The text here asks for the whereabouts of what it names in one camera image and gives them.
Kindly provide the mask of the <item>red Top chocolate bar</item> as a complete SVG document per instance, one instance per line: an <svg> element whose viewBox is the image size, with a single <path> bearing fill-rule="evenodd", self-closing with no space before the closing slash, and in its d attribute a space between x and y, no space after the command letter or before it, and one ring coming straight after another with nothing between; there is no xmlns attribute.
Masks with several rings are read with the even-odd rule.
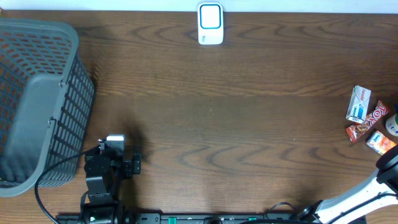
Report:
<svg viewBox="0 0 398 224"><path fill-rule="evenodd" d="M375 109L366 116L363 123L356 123L346 128L350 141L355 143L361 136L366 134L373 125L388 114L388 112L390 112L389 107L379 100Z"/></svg>

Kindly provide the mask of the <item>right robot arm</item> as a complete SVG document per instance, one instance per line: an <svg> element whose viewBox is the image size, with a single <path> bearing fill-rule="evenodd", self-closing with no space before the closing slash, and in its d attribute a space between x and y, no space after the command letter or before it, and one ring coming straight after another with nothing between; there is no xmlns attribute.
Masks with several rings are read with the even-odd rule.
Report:
<svg viewBox="0 0 398 224"><path fill-rule="evenodd" d="M350 223L379 208L397 204L397 147L383 154L364 182L342 195L320 200L295 216L314 223Z"/></svg>

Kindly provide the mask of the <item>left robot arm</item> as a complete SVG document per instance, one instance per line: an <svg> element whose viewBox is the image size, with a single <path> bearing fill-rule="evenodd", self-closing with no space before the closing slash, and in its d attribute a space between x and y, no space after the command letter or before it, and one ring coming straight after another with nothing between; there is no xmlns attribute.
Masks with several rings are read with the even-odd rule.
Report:
<svg viewBox="0 0 398 224"><path fill-rule="evenodd" d="M126 210L119 199L119 189L126 179L141 173L141 155L134 153L124 159L124 149L101 143L85 156L86 184L88 191L78 216L78 223L135 223L134 215Z"/></svg>

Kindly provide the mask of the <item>green lid jar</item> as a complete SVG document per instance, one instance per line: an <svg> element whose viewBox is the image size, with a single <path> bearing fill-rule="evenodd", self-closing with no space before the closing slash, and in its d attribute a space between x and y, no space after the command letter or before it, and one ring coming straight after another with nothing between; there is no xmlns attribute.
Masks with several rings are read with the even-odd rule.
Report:
<svg viewBox="0 0 398 224"><path fill-rule="evenodd" d="M387 119L385 124L386 130L389 134L398 137L398 117L397 114Z"/></svg>

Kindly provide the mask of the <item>white Panadol box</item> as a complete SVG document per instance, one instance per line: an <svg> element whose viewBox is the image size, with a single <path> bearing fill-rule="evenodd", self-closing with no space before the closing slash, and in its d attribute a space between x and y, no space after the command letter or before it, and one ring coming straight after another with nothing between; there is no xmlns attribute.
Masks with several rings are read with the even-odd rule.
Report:
<svg viewBox="0 0 398 224"><path fill-rule="evenodd" d="M354 86L346 119L355 123L363 123L368 112L370 96L371 90L359 85Z"/></svg>

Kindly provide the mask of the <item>orange small snack box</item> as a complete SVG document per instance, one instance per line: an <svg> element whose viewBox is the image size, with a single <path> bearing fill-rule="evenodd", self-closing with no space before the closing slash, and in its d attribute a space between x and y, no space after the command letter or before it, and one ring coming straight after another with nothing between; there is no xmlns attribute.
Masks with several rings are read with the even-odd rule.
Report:
<svg viewBox="0 0 398 224"><path fill-rule="evenodd" d="M397 146L394 141L387 138L380 131L375 131L367 140L366 144L380 155L385 154L388 150Z"/></svg>

